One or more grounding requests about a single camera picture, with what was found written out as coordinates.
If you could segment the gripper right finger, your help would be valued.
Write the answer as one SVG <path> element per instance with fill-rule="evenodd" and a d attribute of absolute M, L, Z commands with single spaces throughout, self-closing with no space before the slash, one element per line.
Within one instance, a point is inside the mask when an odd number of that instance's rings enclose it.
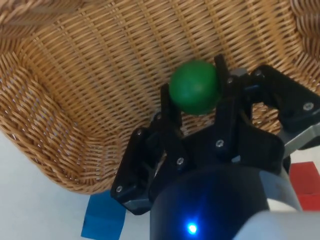
<path fill-rule="evenodd" d="M 270 65 L 231 74 L 224 57 L 214 58 L 221 101 L 216 108 L 216 149 L 220 158 L 243 163 L 278 163 L 320 136 L 320 97 Z M 278 134 L 253 125 L 253 105 L 278 111 Z"/>

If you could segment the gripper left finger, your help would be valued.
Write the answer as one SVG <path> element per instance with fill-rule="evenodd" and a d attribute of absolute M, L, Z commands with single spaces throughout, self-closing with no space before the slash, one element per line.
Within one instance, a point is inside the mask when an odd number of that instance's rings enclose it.
<path fill-rule="evenodd" d="M 148 127 L 132 132 L 110 190 L 111 197 L 132 214 L 150 211 L 160 192 L 194 167 L 181 127 L 181 111 L 166 83 L 160 88 L 160 112 Z"/>

